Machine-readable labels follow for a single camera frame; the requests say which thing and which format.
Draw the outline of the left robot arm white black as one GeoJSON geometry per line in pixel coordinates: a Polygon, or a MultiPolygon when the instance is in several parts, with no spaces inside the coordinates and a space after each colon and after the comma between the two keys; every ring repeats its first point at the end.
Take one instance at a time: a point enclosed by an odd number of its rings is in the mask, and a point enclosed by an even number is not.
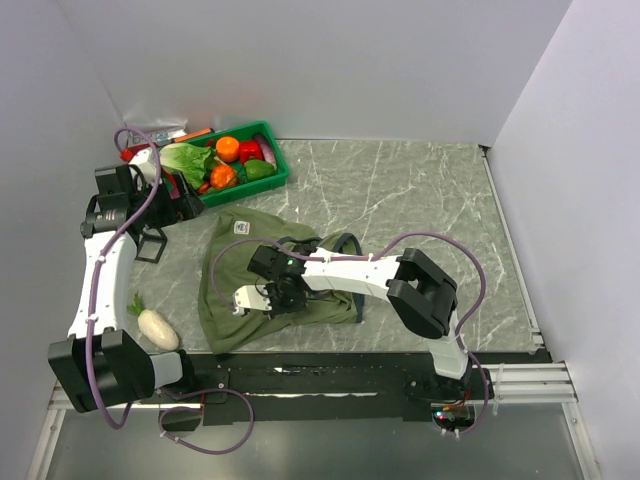
{"type": "Polygon", "coordinates": [[[162,390],[177,402],[191,399],[198,378],[179,347],[148,354],[125,331],[129,278],[142,247],[168,239],[164,227],[197,217],[203,202],[183,175],[155,186],[137,166],[121,164],[95,172],[80,231],[86,269],[81,299],[64,341],[48,349],[48,363],[73,408],[94,411],[95,400],[111,407],[150,398],[162,390]]]}

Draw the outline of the olive green tank top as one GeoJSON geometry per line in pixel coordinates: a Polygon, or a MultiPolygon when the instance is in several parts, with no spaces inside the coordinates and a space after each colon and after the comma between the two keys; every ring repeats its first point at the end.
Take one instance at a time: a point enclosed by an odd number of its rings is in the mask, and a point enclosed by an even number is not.
{"type": "Polygon", "coordinates": [[[230,206],[218,221],[206,250],[198,314],[214,354],[235,351],[290,326],[353,324],[363,319],[364,296],[312,290],[302,280],[302,261],[272,243],[309,255],[318,248],[360,255],[355,235],[319,236],[308,225],[259,210],[230,206]]]}

